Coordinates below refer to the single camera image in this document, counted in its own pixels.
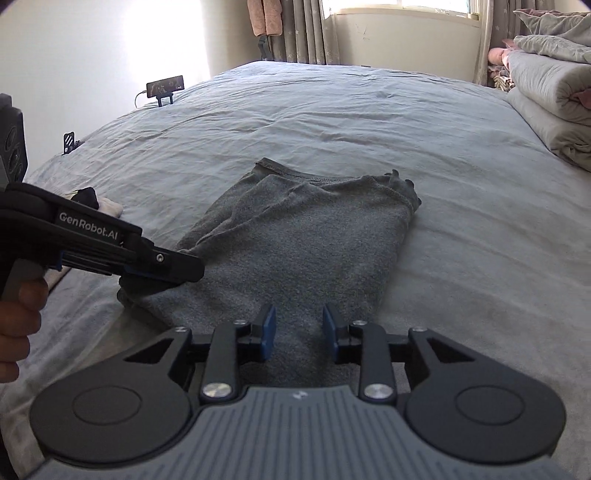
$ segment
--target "gray bedsheet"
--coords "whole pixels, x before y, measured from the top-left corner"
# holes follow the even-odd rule
[[[591,475],[591,175],[550,153],[493,89],[363,67],[254,63],[131,112],[28,179],[93,186],[172,247],[252,163],[411,178],[423,205],[378,319],[424,325],[552,386],[567,406],[555,459]],[[27,423],[48,383],[153,331],[116,278],[71,272],[51,295],[21,379],[0,387],[19,473],[41,460]]]

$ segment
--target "folded shirt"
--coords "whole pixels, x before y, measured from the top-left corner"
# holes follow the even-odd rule
[[[245,383],[354,384],[355,369],[330,359],[323,306],[335,302],[347,321],[375,320],[420,204],[413,187],[395,170],[317,177],[265,158],[180,241],[182,251],[204,260],[202,280],[159,291],[153,281],[121,278],[118,298],[197,334],[222,322],[254,319],[272,303],[274,353],[263,365],[241,367]]]

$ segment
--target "blue plastic part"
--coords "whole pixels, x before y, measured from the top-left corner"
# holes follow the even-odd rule
[[[333,362],[336,362],[339,356],[339,344],[336,340],[336,325],[326,305],[322,311],[322,331],[328,343]]]
[[[271,306],[267,312],[267,318],[262,325],[261,351],[265,362],[270,359],[273,353],[273,344],[275,341],[275,332],[277,331],[277,310]]]
[[[131,275],[136,275],[138,277],[144,277],[144,278],[151,278],[152,280],[160,280],[160,281],[169,281],[167,277],[163,277],[161,275],[154,275],[154,274],[150,274],[141,270],[136,270],[132,267],[130,267],[129,265],[123,265],[123,269],[131,274]]]
[[[62,250],[60,252],[60,259],[57,261],[57,263],[54,266],[49,267],[49,268],[51,268],[52,270],[57,270],[58,272],[61,272],[61,269],[63,268],[63,265],[62,265],[63,261],[64,261],[64,251]]]

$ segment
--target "sunlight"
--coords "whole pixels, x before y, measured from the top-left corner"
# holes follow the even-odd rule
[[[136,0],[126,12],[124,34],[138,84],[183,75],[189,87],[210,78],[199,0]]]

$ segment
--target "curtain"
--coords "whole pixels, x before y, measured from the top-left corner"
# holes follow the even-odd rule
[[[553,10],[554,0],[480,0],[480,49],[474,72],[474,83],[488,82],[488,51],[505,47],[503,40],[516,35],[529,35],[525,24],[513,13],[520,8]]]
[[[494,3],[499,0],[480,0],[480,49],[474,73],[474,83],[488,82],[488,51],[491,46]]]
[[[494,0],[491,48],[505,47],[504,38],[516,35],[529,35],[525,24],[513,13],[520,8],[533,10],[553,10],[554,0]]]
[[[334,16],[324,17],[322,0],[281,0],[283,35],[270,37],[276,61],[338,65]]]

